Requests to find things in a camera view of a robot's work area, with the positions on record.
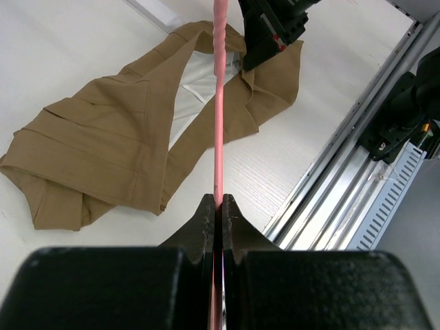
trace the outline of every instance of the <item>white table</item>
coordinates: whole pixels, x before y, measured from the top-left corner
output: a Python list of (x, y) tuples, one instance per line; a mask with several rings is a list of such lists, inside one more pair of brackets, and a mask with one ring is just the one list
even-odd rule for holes
[[(185, 20), (212, 19), (212, 1), (165, 0)], [(238, 1), (229, 22), (241, 30)], [(295, 105), (258, 135), (225, 148), (225, 192), (263, 229), (319, 155), (412, 23), (385, 0), (324, 0), (309, 11)], [(115, 74), (165, 33), (123, 0), (0, 2), (0, 153), (41, 108), (92, 78)], [(116, 208), (80, 232), (36, 231), (24, 196), (0, 175), (0, 300), (17, 267), (46, 245), (156, 245), (212, 190), (208, 151), (166, 212)]]

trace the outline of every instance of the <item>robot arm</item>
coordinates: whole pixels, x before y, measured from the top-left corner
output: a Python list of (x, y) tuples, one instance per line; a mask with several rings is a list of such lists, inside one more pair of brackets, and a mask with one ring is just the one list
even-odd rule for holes
[(305, 32), (305, 12), (320, 0), (239, 0), (245, 26), (247, 54), (243, 68), (250, 71), (282, 52)]

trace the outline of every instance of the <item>folded garment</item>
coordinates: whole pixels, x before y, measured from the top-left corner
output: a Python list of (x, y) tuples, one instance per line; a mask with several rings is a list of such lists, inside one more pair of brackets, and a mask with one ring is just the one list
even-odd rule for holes
[[(245, 55), (227, 28), (228, 52)], [(302, 42), (225, 85), (225, 142), (292, 105)], [(0, 171), (26, 196), (36, 229), (79, 230), (116, 205), (160, 214), (214, 144), (209, 100), (170, 146), (176, 95), (193, 52), (212, 54), (212, 23), (186, 24), (115, 76), (89, 82), (14, 134)]]

